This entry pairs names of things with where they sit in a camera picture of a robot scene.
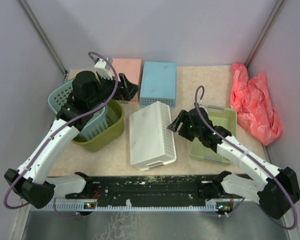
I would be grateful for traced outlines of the pink perforated tray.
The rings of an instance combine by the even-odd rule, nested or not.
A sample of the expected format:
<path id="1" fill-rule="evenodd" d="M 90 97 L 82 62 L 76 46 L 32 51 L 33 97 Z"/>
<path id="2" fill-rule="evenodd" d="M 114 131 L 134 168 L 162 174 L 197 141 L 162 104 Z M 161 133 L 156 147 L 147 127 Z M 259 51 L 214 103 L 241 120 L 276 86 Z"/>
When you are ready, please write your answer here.
<path id="1" fill-rule="evenodd" d="M 114 58 L 112 62 L 118 74 L 125 74 L 126 79 L 135 85 L 141 85 L 142 72 L 143 72 L 143 62 L 141 58 Z M 118 83 L 119 90 L 116 91 L 115 96 L 127 104 L 138 104 L 139 103 L 139 91 L 135 93 L 130 101 L 124 100 L 123 97 L 126 96 L 125 91 L 122 91 L 124 85 L 121 82 Z"/>

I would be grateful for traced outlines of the white perforated tray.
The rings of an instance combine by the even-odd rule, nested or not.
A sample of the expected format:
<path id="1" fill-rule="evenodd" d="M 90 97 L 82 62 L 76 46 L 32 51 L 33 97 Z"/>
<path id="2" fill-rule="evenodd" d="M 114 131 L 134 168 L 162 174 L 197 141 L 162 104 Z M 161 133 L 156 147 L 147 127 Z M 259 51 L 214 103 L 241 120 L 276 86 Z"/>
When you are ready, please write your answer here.
<path id="1" fill-rule="evenodd" d="M 129 116 L 130 165 L 148 171 L 174 163 L 177 159 L 174 134 L 167 104 L 154 102 Z"/>

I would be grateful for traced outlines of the blue perforated tray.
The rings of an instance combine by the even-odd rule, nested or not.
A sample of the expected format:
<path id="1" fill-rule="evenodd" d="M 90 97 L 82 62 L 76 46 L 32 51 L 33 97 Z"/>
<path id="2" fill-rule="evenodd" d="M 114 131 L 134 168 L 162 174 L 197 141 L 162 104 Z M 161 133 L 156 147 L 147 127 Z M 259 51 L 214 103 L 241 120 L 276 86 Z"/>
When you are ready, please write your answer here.
<path id="1" fill-rule="evenodd" d="M 176 107 L 177 65 L 174 62 L 144 62 L 139 105 L 144 108 L 157 101 L 171 109 Z"/>

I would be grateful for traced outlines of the light green perforated tray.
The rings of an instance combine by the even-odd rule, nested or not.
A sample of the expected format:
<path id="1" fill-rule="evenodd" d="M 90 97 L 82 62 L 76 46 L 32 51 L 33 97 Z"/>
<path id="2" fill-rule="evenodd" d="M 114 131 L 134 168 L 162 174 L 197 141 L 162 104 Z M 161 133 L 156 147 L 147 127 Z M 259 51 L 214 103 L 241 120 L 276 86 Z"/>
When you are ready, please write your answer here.
<path id="1" fill-rule="evenodd" d="M 237 136 L 237 112 L 234 109 L 213 105 L 206 105 L 205 108 L 209 119 L 214 125 L 222 126 L 230 131 L 233 136 Z M 227 165 L 232 163 L 227 158 L 204 147 L 197 138 L 191 143 L 190 158 L 197 161 L 208 161 Z"/>

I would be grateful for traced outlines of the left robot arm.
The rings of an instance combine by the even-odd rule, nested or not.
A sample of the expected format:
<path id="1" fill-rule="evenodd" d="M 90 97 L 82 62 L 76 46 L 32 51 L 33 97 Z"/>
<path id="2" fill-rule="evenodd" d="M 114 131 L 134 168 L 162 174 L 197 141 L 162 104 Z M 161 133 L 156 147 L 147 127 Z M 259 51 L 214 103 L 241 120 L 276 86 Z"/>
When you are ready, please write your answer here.
<path id="1" fill-rule="evenodd" d="M 103 76 L 99 70 L 81 71 L 54 90 L 50 97 L 60 103 L 56 120 L 32 155 L 18 169 L 10 168 L 4 174 L 9 191 L 37 209 L 70 194 L 91 197 L 94 186 L 89 176 L 76 172 L 71 176 L 48 177 L 48 173 L 65 147 L 92 125 L 96 112 L 103 110 L 110 100 L 130 101 L 138 90 L 139 85 L 130 82 L 124 73 L 118 77 Z"/>

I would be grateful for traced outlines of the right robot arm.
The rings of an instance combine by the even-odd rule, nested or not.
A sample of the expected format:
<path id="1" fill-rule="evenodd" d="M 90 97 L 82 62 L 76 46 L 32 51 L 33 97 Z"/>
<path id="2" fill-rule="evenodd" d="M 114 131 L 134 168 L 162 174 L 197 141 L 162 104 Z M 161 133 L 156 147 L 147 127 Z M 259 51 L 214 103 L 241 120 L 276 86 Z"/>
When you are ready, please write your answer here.
<path id="1" fill-rule="evenodd" d="M 271 218 L 278 220 L 300 200 L 300 188 L 293 169 L 275 166 L 244 147 L 234 135 L 220 125 L 214 125 L 202 107 L 181 110 L 167 127 L 179 136 L 194 139 L 206 148 L 225 157 L 243 170 L 248 178 L 229 171 L 219 173 L 211 183 L 199 189 L 206 200 L 225 198 L 233 194 L 251 200 Z"/>

